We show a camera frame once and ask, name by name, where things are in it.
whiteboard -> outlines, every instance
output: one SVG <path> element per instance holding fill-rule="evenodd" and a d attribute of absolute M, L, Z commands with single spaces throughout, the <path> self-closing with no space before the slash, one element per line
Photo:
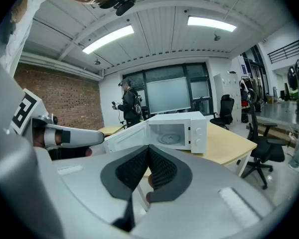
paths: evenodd
<path fill-rule="evenodd" d="M 147 83 L 150 114 L 189 109 L 185 77 Z"/>

desk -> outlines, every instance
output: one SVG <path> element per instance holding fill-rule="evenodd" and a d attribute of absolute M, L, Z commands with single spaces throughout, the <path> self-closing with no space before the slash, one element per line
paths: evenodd
<path fill-rule="evenodd" d="M 109 136 L 109 135 L 117 133 L 123 127 L 124 127 L 123 125 L 112 125 L 112 126 L 106 126 L 104 128 L 101 128 L 98 131 L 102 132 L 105 136 Z"/>
<path fill-rule="evenodd" d="M 246 167 L 251 151 L 256 147 L 257 144 L 252 141 L 249 141 L 222 127 L 212 123 L 207 123 L 206 153 L 194 155 L 206 158 L 221 165 L 227 165 L 237 159 L 241 159 L 236 171 L 236 174 L 241 176 Z M 150 170 L 147 169 L 144 176 L 148 177 L 150 174 Z"/>

chair armrest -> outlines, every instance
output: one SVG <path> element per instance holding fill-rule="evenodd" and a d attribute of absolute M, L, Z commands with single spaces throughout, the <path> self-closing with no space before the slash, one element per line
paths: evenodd
<path fill-rule="evenodd" d="M 269 132 L 269 129 L 270 129 L 270 127 L 272 127 L 272 126 L 277 126 L 277 124 L 276 124 L 276 123 L 264 123 L 263 125 L 266 127 L 266 130 L 265 130 L 264 136 L 267 136 L 267 134 L 268 134 L 268 132 Z"/>
<path fill-rule="evenodd" d="M 280 145 L 280 146 L 285 146 L 286 142 L 283 140 L 278 140 L 278 139 L 269 139 L 267 138 L 267 143 L 269 144 L 276 144 L 276 145 Z"/>

black office chair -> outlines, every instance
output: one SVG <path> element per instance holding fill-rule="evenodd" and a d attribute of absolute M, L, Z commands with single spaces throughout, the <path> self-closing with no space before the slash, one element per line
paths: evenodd
<path fill-rule="evenodd" d="M 214 118 L 210 120 L 211 123 L 225 127 L 228 130 L 226 125 L 229 125 L 233 121 L 233 117 L 231 116 L 231 111 L 233 110 L 235 100 L 230 98 L 229 95 L 223 95 L 220 100 L 220 113 L 219 118 L 216 118 L 214 114 Z"/>
<path fill-rule="evenodd" d="M 250 100 L 247 100 L 250 106 L 250 113 L 252 117 L 251 125 L 249 123 L 249 135 L 247 137 L 248 140 L 253 141 L 257 144 L 256 149 L 254 149 L 251 153 L 251 156 L 254 157 L 255 162 L 248 162 L 247 165 L 252 168 L 242 176 L 242 178 L 246 178 L 253 171 L 257 171 L 264 182 L 263 189 L 267 189 L 267 181 L 265 179 L 262 168 L 269 168 L 269 171 L 272 172 L 274 170 L 272 165 L 264 165 L 261 163 L 265 163 L 266 161 L 274 161 L 274 162 L 283 162 L 285 160 L 285 155 L 282 146 L 286 143 L 282 140 L 270 139 L 267 137 L 269 129 L 271 126 L 277 126 L 275 123 L 265 123 L 263 124 L 266 127 L 264 136 L 258 136 L 258 123 L 257 117 L 255 113 L 255 107 Z"/>

table leg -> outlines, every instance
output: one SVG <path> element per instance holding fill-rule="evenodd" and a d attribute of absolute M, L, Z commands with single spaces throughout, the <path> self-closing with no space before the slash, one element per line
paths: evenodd
<path fill-rule="evenodd" d="M 149 207 L 150 207 L 150 204 L 149 204 L 149 202 L 146 200 L 146 197 L 145 197 L 145 195 L 144 195 L 144 193 L 143 193 L 143 191 L 142 191 L 140 185 L 137 186 L 137 189 L 138 189 L 138 192 L 139 192 L 139 194 L 140 194 L 140 196 L 141 196 L 141 199 L 142 199 L 142 200 L 140 201 L 140 204 L 141 204 L 141 206 L 144 208 L 144 210 L 147 211 L 147 210 L 149 209 Z"/>
<path fill-rule="evenodd" d="M 239 163 L 239 165 L 237 167 L 237 170 L 236 170 L 236 174 L 238 176 L 241 176 L 243 171 L 245 170 L 245 167 L 246 167 L 247 162 L 249 160 L 250 154 L 251 154 L 251 152 L 249 152 L 246 156 L 244 156 L 243 158 L 240 159 L 240 163 Z"/>

